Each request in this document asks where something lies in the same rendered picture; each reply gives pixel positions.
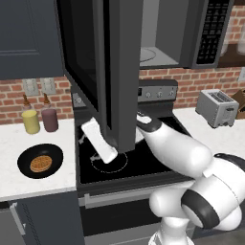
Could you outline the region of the dark grey microwave door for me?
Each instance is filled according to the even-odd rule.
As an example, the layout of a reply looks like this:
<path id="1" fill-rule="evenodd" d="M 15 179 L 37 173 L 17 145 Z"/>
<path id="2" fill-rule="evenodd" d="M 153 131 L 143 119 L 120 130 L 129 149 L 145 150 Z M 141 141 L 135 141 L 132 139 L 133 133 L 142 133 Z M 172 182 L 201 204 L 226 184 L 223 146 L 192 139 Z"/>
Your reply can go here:
<path id="1" fill-rule="evenodd" d="M 64 74 L 119 152 L 135 148 L 144 0 L 56 0 Z"/>

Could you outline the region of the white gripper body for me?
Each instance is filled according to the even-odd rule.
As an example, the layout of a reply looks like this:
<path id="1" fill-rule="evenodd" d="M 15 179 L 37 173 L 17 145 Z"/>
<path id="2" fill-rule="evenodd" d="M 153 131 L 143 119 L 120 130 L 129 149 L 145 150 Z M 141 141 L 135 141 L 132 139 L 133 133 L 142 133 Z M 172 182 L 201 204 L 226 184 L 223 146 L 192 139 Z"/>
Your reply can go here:
<path id="1" fill-rule="evenodd" d="M 118 151 L 102 137 L 100 126 L 95 118 L 84 123 L 81 129 L 105 164 L 111 163 L 118 156 Z"/>

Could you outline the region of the brown wooden box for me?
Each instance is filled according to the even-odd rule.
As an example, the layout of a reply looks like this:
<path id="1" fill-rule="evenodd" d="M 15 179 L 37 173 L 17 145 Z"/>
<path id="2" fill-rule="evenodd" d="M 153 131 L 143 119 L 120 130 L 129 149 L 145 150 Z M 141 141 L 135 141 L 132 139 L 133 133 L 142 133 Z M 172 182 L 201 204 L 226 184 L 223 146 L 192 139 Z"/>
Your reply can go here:
<path id="1" fill-rule="evenodd" d="M 245 119 L 245 89 L 238 90 L 232 98 L 238 102 L 236 118 L 238 120 Z"/>

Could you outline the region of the silver toaster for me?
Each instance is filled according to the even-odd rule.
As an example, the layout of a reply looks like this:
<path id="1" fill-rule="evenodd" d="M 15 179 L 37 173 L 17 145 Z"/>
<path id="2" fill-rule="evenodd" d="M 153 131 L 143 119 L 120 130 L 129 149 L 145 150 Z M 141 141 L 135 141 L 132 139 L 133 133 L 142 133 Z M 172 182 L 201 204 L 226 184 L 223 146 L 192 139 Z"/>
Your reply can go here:
<path id="1" fill-rule="evenodd" d="M 212 128 L 234 125 L 239 103 L 219 89 L 201 90 L 195 111 Z"/>

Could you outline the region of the maroon squeeze bottle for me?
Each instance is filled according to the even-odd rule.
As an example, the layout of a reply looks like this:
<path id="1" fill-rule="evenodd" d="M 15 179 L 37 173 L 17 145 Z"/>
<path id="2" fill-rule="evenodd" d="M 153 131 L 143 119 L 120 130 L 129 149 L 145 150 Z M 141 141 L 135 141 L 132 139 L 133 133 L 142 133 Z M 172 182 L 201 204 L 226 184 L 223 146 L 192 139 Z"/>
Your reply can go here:
<path id="1" fill-rule="evenodd" d="M 51 106 L 47 95 L 44 95 L 43 108 L 41 110 L 42 121 L 47 132 L 58 130 L 58 120 L 56 110 Z"/>

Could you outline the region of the dark wooden wall shelf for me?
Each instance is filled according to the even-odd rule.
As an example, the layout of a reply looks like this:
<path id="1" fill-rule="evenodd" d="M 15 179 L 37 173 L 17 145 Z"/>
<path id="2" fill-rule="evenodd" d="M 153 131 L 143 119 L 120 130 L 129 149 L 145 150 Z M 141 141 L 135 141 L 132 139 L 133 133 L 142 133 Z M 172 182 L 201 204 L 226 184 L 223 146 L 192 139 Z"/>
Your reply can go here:
<path id="1" fill-rule="evenodd" d="M 219 58 L 218 67 L 245 67 L 245 55 L 238 52 L 236 44 L 229 44 L 226 53 Z"/>

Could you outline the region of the glass microwave turntable plate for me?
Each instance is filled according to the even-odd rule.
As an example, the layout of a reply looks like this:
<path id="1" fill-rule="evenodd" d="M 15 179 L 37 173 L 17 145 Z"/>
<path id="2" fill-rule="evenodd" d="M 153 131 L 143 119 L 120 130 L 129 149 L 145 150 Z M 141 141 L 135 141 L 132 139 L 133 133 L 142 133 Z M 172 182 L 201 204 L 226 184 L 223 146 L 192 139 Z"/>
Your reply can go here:
<path id="1" fill-rule="evenodd" d="M 153 59 L 156 56 L 154 51 L 151 51 L 147 48 L 142 48 L 140 53 L 140 61 L 145 62 Z"/>

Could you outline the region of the yellow squeeze bottle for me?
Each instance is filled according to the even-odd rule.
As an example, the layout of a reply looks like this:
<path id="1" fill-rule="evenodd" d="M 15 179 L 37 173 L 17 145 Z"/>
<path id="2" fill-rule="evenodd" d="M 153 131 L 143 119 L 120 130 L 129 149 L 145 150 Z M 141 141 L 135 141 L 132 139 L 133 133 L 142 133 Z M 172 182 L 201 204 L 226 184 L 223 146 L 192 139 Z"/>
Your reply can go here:
<path id="1" fill-rule="evenodd" d="M 28 134 L 36 134 L 40 130 L 37 112 L 32 108 L 26 95 L 23 95 L 23 112 L 21 114 L 26 132 Z"/>

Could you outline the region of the dark grey wall cupboard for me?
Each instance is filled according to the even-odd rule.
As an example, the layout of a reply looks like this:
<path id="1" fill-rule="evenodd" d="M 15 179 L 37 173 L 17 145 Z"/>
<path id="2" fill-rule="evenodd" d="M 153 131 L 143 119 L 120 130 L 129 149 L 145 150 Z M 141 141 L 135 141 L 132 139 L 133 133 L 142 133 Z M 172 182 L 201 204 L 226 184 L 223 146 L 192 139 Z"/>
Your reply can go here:
<path id="1" fill-rule="evenodd" d="M 0 0 L 0 80 L 62 75 L 55 0 Z"/>

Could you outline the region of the dark grey base cupboard door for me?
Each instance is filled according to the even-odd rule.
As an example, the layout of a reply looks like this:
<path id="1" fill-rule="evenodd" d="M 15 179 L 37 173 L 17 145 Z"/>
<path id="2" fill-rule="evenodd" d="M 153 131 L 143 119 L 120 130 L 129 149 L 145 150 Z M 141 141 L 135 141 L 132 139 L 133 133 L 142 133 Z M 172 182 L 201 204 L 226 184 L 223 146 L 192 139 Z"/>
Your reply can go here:
<path id="1" fill-rule="evenodd" d="M 17 200 L 26 245 L 85 245 L 75 191 Z"/>

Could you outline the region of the dark grey microwave oven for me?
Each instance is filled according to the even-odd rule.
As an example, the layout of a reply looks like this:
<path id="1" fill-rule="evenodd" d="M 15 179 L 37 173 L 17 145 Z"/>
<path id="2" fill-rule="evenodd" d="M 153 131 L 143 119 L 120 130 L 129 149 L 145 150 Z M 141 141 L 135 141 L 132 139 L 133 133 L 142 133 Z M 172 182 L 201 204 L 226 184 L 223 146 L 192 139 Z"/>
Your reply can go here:
<path id="1" fill-rule="evenodd" d="M 156 56 L 143 69 L 218 65 L 234 0 L 144 0 L 141 49 Z"/>

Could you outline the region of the black bowl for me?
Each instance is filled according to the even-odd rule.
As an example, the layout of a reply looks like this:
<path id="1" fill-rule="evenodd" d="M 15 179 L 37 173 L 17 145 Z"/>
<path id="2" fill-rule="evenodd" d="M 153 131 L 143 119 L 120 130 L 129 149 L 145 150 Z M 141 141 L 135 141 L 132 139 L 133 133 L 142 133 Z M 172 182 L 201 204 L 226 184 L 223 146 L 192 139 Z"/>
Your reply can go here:
<path id="1" fill-rule="evenodd" d="M 36 172 L 31 170 L 31 162 L 41 156 L 50 157 L 51 165 L 42 171 Z M 57 145 L 41 144 L 29 147 L 23 151 L 17 159 L 19 170 L 27 177 L 33 179 L 47 178 L 55 174 L 61 167 L 63 162 L 63 151 Z"/>

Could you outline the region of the black oven door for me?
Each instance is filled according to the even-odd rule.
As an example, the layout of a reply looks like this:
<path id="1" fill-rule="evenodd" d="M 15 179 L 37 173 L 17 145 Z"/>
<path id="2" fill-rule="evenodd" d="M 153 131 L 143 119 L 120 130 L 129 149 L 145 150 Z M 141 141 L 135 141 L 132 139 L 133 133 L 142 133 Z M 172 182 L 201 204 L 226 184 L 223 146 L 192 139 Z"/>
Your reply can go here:
<path id="1" fill-rule="evenodd" d="M 156 190 L 158 187 L 145 188 Z M 131 201 L 121 204 L 108 205 L 87 209 L 84 205 L 84 195 L 88 191 L 78 193 L 81 222 L 85 236 L 107 234 L 126 229 L 140 228 L 147 225 L 157 224 L 160 217 L 153 214 L 147 199 Z"/>

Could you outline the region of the black stove with hob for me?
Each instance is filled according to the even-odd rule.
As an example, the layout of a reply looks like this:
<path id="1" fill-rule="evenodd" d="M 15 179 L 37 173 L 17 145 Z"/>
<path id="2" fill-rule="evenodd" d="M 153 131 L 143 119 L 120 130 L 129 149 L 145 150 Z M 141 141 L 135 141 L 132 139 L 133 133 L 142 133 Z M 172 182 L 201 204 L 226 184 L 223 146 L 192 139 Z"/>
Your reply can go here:
<path id="1" fill-rule="evenodd" d="M 91 119 L 91 113 L 81 100 L 76 87 L 71 88 L 75 116 L 75 150 L 78 192 L 88 191 L 91 195 L 132 189 L 153 187 L 181 187 L 190 182 L 189 177 L 180 175 L 161 164 L 151 153 L 144 138 L 136 136 L 135 149 L 120 153 L 109 164 L 100 158 L 91 162 L 97 151 L 84 134 L 81 126 Z M 85 236 L 85 245 L 147 245 L 150 237 L 159 229 L 157 224 L 122 231 Z"/>

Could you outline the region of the grey wall socket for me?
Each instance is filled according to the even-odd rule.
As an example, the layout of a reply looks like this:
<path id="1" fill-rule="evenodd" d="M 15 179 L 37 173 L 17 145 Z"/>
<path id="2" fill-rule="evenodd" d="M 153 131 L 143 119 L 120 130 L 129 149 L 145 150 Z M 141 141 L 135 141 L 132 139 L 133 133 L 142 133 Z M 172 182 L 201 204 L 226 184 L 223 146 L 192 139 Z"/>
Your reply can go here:
<path id="1" fill-rule="evenodd" d="M 53 78 L 42 78 L 41 90 L 46 95 L 54 95 L 56 93 L 56 86 Z"/>
<path id="2" fill-rule="evenodd" d="M 35 78 L 23 79 L 23 88 L 27 96 L 37 96 L 38 86 Z"/>

